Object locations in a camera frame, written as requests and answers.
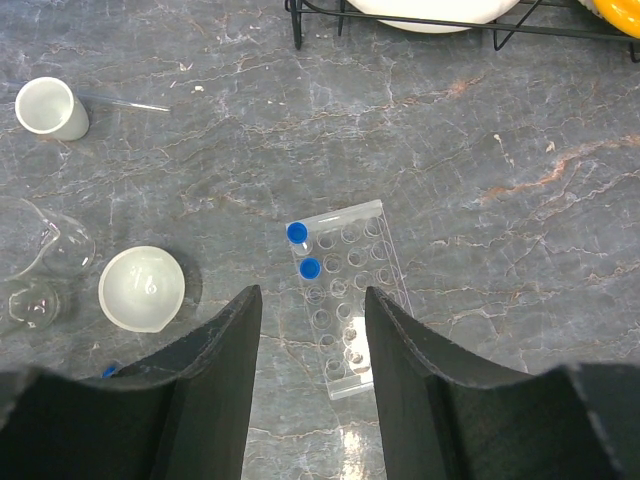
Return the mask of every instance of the marble countertop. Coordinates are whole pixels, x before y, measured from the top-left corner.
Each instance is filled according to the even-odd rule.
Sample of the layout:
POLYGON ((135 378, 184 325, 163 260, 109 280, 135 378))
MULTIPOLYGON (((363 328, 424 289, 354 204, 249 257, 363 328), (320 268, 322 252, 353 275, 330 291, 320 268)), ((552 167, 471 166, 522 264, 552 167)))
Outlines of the marble countertop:
POLYGON ((640 361, 640 66, 624 47, 488 33, 409 34, 304 19, 281 2, 0 4, 0 80, 173 107, 87 103, 88 135, 42 141, 0 92, 0 193, 63 211, 97 256, 64 318, 0 342, 0 364, 75 377, 130 363, 264 296, 247 479, 383 479, 371 392, 330 402, 284 224, 380 198, 417 318, 532 373, 640 361), (106 262, 134 245, 186 266, 188 308, 162 333, 100 312, 106 262))

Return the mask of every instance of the glassware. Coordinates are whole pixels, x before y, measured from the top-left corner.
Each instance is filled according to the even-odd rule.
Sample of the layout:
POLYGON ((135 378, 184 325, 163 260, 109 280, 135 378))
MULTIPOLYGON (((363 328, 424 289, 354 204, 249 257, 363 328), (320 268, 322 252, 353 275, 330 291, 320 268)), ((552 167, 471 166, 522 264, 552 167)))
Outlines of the glassware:
POLYGON ((0 336, 19 328, 44 328, 59 311, 58 295, 41 279, 0 283, 0 336))
POLYGON ((68 278, 84 272, 95 242, 77 220, 0 196, 0 281, 27 273, 68 278))

